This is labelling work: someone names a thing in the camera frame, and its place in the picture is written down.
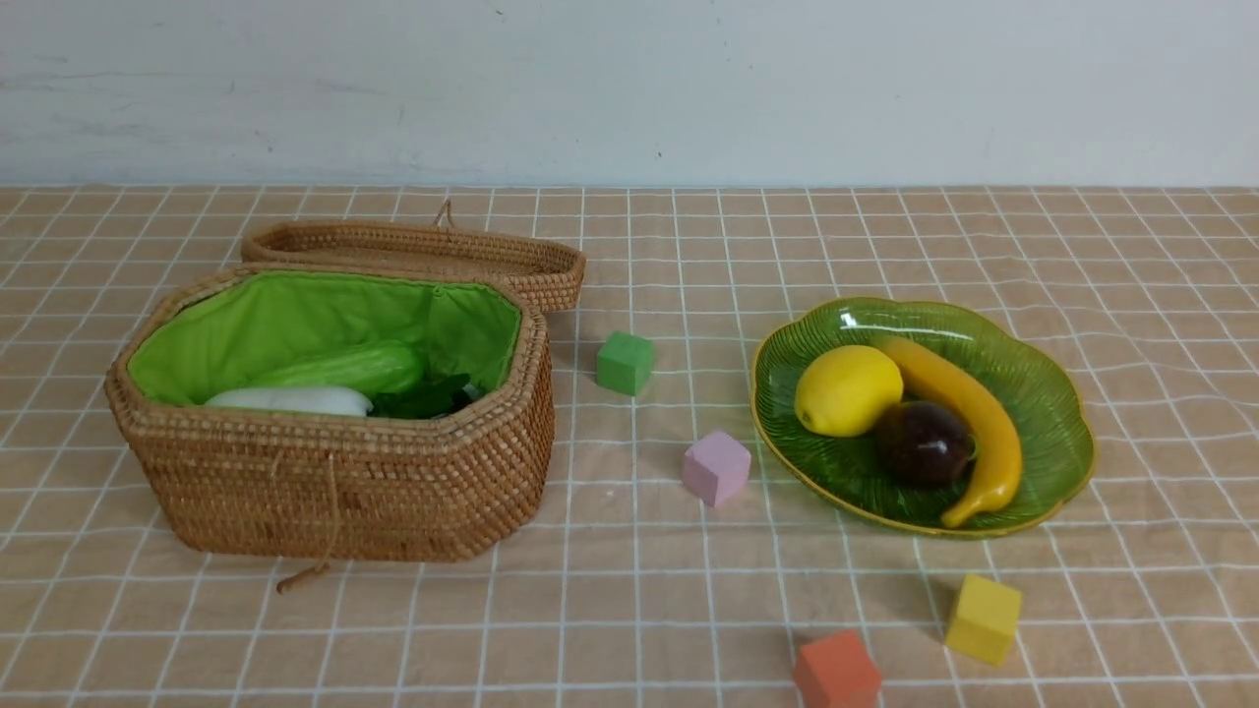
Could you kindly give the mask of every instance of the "yellow cube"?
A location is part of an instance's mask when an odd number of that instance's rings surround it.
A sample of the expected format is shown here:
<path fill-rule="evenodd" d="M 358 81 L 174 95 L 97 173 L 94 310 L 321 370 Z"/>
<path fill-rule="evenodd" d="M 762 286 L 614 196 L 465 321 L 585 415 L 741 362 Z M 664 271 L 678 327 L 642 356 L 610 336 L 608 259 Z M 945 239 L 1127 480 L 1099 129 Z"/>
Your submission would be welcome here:
<path fill-rule="evenodd" d="M 1000 665 L 1015 644 L 1022 593 L 980 576 L 966 576 L 953 603 L 944 646 Z"/>

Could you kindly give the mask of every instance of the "woven rattan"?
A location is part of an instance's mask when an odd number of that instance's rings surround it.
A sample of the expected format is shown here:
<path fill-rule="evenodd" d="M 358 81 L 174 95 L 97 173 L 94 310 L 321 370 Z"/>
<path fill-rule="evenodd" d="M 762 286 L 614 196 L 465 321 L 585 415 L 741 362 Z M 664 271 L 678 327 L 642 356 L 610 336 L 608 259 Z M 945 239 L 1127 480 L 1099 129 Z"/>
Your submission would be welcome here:
<path fill-rule="evenodd" d="M 563 243 L 457 228 L 449 199 L 428 227 L 371 220 L 282 222 L 247 236 L 240 260 L 371 265 L 463 280 L 496 277 L 544 312 L 575 307 L 585 273 L 585 254 Z"/>
<path fill-rule="evenodd" d="M 522 314 L 507 379 L 472 406 L 432 421 L 176 407 L 145 398 L 127 373 L 140 344 L 184 307 L 268 270 L 496 287 Z M 555 435 L 545 317 L 500 281 L 466 275 L 240 265 L 165 297 L 113 362 L 104 391 L 185 544 L 319 558 L 316 574 L 329 558 L 453 562 L 483 553 L 536 514 Z"/>

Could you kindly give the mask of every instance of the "green vegetable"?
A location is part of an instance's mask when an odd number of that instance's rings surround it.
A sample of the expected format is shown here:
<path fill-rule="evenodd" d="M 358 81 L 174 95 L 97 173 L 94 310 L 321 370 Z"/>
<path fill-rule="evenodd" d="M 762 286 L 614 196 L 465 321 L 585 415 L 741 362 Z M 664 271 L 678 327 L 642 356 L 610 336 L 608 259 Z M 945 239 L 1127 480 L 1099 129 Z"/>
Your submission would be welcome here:
<path fill-rule="evenodd" d="M 453 413 L 472 403 L 471 377 L 454 374 L 434 383 L 422 383 L 410 391 L 384 394 L 371 402 L 374 417 L 427 421 Z"/>
<path fill-rule="evenodd" d="M 306 357 L 249 382 L 249 388 L 344 385 L 364 396 L 398 393 L 418 384 L 424 363 L 398 340 L 373 341 Z"/>

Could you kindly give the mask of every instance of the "orange cube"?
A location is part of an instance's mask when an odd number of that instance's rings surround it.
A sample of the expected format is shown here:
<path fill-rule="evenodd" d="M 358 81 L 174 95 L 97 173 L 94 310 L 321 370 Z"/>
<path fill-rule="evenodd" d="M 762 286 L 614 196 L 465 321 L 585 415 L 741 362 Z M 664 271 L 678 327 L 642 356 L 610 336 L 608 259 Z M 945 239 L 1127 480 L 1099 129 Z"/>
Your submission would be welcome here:
<path fill-rule="evenodd" d="M 796 688 L 806 708 L 871 708 L 883 674 L 855 630 L 832 634 L 799 649 Z"/>

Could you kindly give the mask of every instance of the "dark red fruit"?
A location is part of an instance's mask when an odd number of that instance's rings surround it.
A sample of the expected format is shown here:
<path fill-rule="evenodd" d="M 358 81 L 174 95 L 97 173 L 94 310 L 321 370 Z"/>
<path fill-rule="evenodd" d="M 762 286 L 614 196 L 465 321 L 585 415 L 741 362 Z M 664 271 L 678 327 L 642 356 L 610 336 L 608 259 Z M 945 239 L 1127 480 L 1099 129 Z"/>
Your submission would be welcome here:
<path fill-rule="evenodd" d="M 957 481 L 974 454 L 966 423 L 948 408 L 928 401 L 898 403 L 874 426 L 884 469 L 898 482 L 940 489 Z"/>

